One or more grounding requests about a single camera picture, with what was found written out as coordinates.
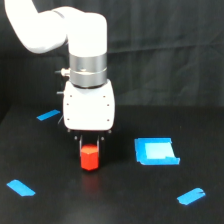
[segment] silver metal ring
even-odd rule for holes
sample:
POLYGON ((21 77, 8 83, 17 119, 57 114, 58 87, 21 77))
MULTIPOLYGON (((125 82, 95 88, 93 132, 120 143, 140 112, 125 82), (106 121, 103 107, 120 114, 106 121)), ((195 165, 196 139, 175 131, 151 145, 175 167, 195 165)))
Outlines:
POLYGON ((107 82, 107 69, 92 74, 80 74, 70 70, 70 82, 81 88, 100 86, 107 82))
POLYGON ((107 54, 96 57, 77 57, 69 55, 71 70, 75 72, 102 72, 107 68, 107 54))

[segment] blue paper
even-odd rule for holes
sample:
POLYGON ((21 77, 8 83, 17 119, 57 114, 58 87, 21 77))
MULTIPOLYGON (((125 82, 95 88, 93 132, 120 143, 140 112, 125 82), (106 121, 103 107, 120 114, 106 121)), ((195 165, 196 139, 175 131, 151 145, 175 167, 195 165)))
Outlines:
POLYGON ((146 159, 140 162, 142 165, 179 165, 180 158, 166 157, 165 159, 146 159))
POLYGON ((143 165, 178 165, 180 158, 173 153, 170 138, 135 139, 137 161, 143 165))
POLYGON ((188 205, 204 196, 205 193, 201 188, 195 188, 194 190, 189 191, 188 193, 178 197, 177 200, 179 201, 180 204, 188 205))
POLYGON ((47 119, 49 117, 52 117, 52 116, 54 116, 56 114, 59 114, 59 113, 61 113, 61 112, 58 111, 58 110, 52 110, 52 111, 50 111, 50 112, 48 112, 46 114, 40 115, 39 117, 37 117, 37 119, 39 119, 40 121, 43 121, 43 120, 45 120, 45 119, 47 119))
POLYGON ((25 184, 18 180, 13 180, 7 184, 12 190, 18 193, 20 196, 33 196, 35 192, 28 188, 25 184))
POLYGON ((165 159, 175 157, 170 143, 146 143, 146 156, 148 159, 165 159))

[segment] red block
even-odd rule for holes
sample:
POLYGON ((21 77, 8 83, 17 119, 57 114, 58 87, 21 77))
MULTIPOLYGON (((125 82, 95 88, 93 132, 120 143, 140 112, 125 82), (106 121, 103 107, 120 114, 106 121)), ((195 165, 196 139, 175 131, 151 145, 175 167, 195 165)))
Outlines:
POLYGON ((82 147, 81 167, 89 171, 99 167, 98 147, 96 145, 88 144, 82 147))

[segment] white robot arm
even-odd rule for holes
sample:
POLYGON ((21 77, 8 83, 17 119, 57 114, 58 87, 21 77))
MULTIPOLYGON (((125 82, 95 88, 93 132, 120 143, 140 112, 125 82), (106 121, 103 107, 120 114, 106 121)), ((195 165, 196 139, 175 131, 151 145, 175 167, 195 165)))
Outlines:
POLYGON ((32 0, 5 0, 5 9, 29 51, 45 53, 68 41, 70 68, 66 71, 70 79, 64 90, 65 125, 72 130, 109 130, 115 103, 107 79, 106 19, 71 7, 38 13, 32 0))

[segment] blue tape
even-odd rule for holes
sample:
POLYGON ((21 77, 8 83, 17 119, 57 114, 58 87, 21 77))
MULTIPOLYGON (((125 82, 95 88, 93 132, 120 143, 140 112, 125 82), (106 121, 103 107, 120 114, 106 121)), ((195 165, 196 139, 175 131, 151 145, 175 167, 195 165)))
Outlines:
POLYGON ((43 120, 45 120, 45 119, 47 119, 49 117, 52 117, 52 116, 54 116, 56 114, 59 114, 59 113, 61 113, 61 112, 58 111, 58 110, 52 110, 52 111, 50 111, 50 112, 48 112, 46 114, 38 116, 37 119, 39 119, 40 121, 43 121, 43 120))
POLYGON ((12 190, 18 193, 20 196, 33 196, 35 192, 28 188, 25 184, 21 183, 19 180, 12 180, 7 184, 12 190))
POLYGON ((205 193, 201 188, 195 188, 194 190, 189 191, 188 193, 178 197, 177 200, 179 201, 180 204, 188 205, 204 196, 205 193))
POLYGON ((171 144, 172 141, 170 138, 139 138, 139 139, 135 139, 135 151, 136 151, 137 162, 140 162, 142 165, 179 165, 180 158, 176 158, 175 156, 170 157, 169 156, 170 153, 168 155, 164 154, 164 158, 154 158, 154 157, 152 159, 147 158, 147 151, 146 151, 147 143, 170 143, 171 144))

